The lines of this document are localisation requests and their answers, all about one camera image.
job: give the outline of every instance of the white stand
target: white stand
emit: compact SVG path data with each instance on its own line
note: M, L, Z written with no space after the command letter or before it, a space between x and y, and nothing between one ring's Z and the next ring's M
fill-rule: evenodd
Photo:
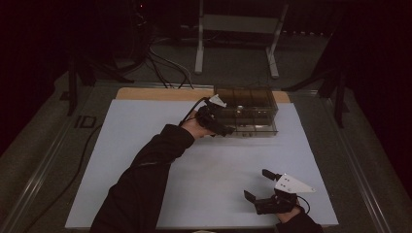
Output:
M266 48L266 55L271 77L273 79L278 79L279 72L273 52L276 49L276 44L278 43L279 36L282 32L288 6L288 4L284 4L280 18L218 16L203 14L203 0L200 0L199 34L194 73L197 75L202 74L204 52L203 30L273 33L273 42L270 47Z

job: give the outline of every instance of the wire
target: wire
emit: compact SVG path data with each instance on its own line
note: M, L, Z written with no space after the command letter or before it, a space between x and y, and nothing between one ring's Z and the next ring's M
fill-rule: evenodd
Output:
M200 102L209 99L208 97L203 97L201 99L199 99L194 105L193 107L191 107L190 111L186 114L186 116L180 121L179 126L182 126L183 123L185 123L186 121L192 119L192 118L188 118L191 114L191 112L193 112L193 110L197 107L197 105L200 104Z
M169 68L172 68L172 69L174 69L174 70L176 70L176 71L179 71L180 73L182 73L182 74L184 75L184 80L181 82L181 84L179 85L178 88L181 88L185 82L188 82L189 85L190 85L190 87L191 87L192 89L194 89L194 87L193 87L193 85L192 85L192 83L191 83L191 73L190 73L190 71L188 70L188 68L184 67L183 65L181 65L181 64L179 64L179 63L177 63L177 62L174 62L174 61L171 61L171 60L169 60L169 59L166 59L166 58L161 57L160 55L156 54L156 53L152 50L152 48L149 48L149 53L152 54L152 55L154 55L155 57L163 60L163 61L166 61L166 62L172 64L173 67L171 67L171 66L169 66L169 65L167 65L167 64L161 63L161 62L159 62L159 61L155 61L155 62L157 62L157 63L159 63L159 64L161 64L161 65L167 66L167 67L169 67Z
M216 35L212 36L211 38L204 38L203 41L205 41L205 42L211 41L212 42L213 40L218 38L219 35L223 34L223 31L213 31L213 30L211 30L211 32L216 32ZM175 41L176 39L175 38L170 38L170 37L160 37L157 40L154 39L152 41L152 45L153 44L160 44L161 42L171 41L171 40ZM199 40L198 37L186 37L186 38L180 38L179 39L179 41L195 41L195 42L197 42L198 40Z
M38 216L36 216L34 218L34 220L22 231L23 233L27 233L31 227L33 227L34 224L36 224L36 222L58 201L58 199L60 199L60 197L63 196L63 194L69 189L69 187L73 184L73 182L76 180L76 178L79 176L80 171L82 170L82 164L85 160L85 156L86 156L86 149L88 146L88 143L90 142L91 137L94 135L94 133L102 126L102 124L98 125L96 128L94 128L94 130L90 133L90 135L88 136L85 146L83 148L83 152L82 152L82 156L81 159L79 161L79 166L78 169L75 173L75 175L73 176L72 180L70 180L70 182L64 187L64 189L57 195L57 197L54 198L54 200L42 211L39 213Z
M302 199L304 202L306 202L306 205L308 206L308 211L306 212L306 215L307 214L309 214L309 212L310 212L310 205L309 205L309 202L308 201L306 201L306 199L304 199L303 197L301 197L301 196L297 196L298 198L300 198L300 199Z
M146 65L155 72L155 74L157 75L157 77L158 77L158 78L160 79L160 81L163 83L164 87L169 88L169 86L170 86L171 88L174 88L173 85L172 85L172 83L170 83L168 80L166 80L165 78L163 78L163 76L161 75L160 71L158 70L158 68L157 68L157 66L156 66L156 64L155 64L155 61L153 60L153 58L152 58L149 54L148 54L147 58L149 59L150 62L152 62L152 66L153 66L153 67L150 67L147 63L146 63Z

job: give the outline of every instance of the hand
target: hand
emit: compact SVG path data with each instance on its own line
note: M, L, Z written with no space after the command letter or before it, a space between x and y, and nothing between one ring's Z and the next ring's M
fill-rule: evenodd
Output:
M293 207L293 209L289 213L283 213L283 214L276 214L276 217L282 222L286 223L289 220L291 220L294 216L299 215L300 209L297 207Z
M195 115L196 111L192 111L190 113L189 120L183 123L182 128L186 129L194 139L203 138L206 135L214 135L214 132L200 126L195 118Z

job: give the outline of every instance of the cable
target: cable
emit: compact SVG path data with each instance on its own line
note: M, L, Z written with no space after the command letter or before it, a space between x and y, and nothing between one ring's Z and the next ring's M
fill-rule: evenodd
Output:
M157 75L157 77L158 77L158 78L160 79L160 81L163 83L164 87L169 88L169 87L167 86L167 85L169 84L169 86L170 86L171 88L174 88L173 85L172 85L172 83L170 83L170 82L167 81L165 78L163 78L163 76L161 75L161 73L160 73L160 71L158 70L157 66L155 65L155 61L153 60L153 58L152 58L149 54L148 54L147 58L148 58L148 60L149 60L150 62L152 62L153 67L150 67L146 62L145 62L145 64L146 64L150 69L152 69L152 70L155 72L155 74Z
M306 215L307 214L309 214L309 212L310 212L310 205L309 205L309 202L308 201L306 201L306 199L304 199L303 197L301 197L301 196L297 196L298 198L300 198L300 199L302 199L304 202L306 202L306 205L308 206L308 211L306 212Z
M94 130L90 133L90 135L88 136L85 146L83 148L83 152L82 152L82 156L81 159L79 161L79 166L78 166L78 170L76 171L75 175L73 176L72 180L70 180L70 182L64 187L64 189L57 195L57 197L54 198L54 200L42 211L39 213L38 216L36 216L34 218L34 220L22 231L23 233L27 233L31 227L33 227L34 224L36 224L36 222L58 201L58 199L60 199L60 197L63 196L63 194L69 189L69 187L73 184L73 182L76 180L76 178L79 176L80 171L82 169L82 164L85 160L85 156L86 156L86 149L88 146L88 143L90 142L91 137L94 135L94 133L102 126L98 125L96 128L94 128Z
M199 99L199 100L193 105L193 107L191 107L190 111L185 115L185 117L180 121L179 126L182 126L183 123L185 123L186 121L192 119L192 118L189 118L189 119L188 119L188 117L190 116L191 112L193 112L193 110L197 107L197 105L200 104L200 102L202 102L202 101L204 101L204 100L207 100L207 99L209 99L209 98L208 98L208 97L203 97L203 98Z
M174 62L174 61L171 61L171 60L169 60L169 59L166 59L166 58L163 58L163 57L159 56L158 54L156 54L156 53L152 50L152 48L149 48L149 53L152 54L152 55L154 55L155 57L163 60L163 61L166 61L166 62L172 64L173 67L171 67L171 66L169 66L169 65L167 65L167 64L161 63L161 62L159 62L159 61L155 61L155 62L157 62L157 63L159 63L159 64L161 64L161 65L167 66L167 67L169 67L169 68L172 68L172 69L174 69L174 70L176 70L176 71L179 71L180 73L182 73L182 74L184 75L185 78L184 78L184 80L182 81L182 83L179 85L178 88L181 88L181 87L183 86L183 84L184 84L186 81L188 81L190 87L191 87L192 89L194 89L194 87L193 87L193 85L192 85L192 83L191 83L191 73L190 73L190 71L188 70L188 68L184 67L183 65L181 65L181 64L179 64L179 63L177 63L177 62Z

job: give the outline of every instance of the black sleeve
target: black sleeve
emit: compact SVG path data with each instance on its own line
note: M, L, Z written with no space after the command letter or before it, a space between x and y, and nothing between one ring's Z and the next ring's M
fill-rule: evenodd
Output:
M170 164L194 142L186 129L166 125L136 155L109 190L90 232L153 232Z
M276 227L279 233L323 233L324 229L311 217L306 215L303 209L286 223L278 223Z

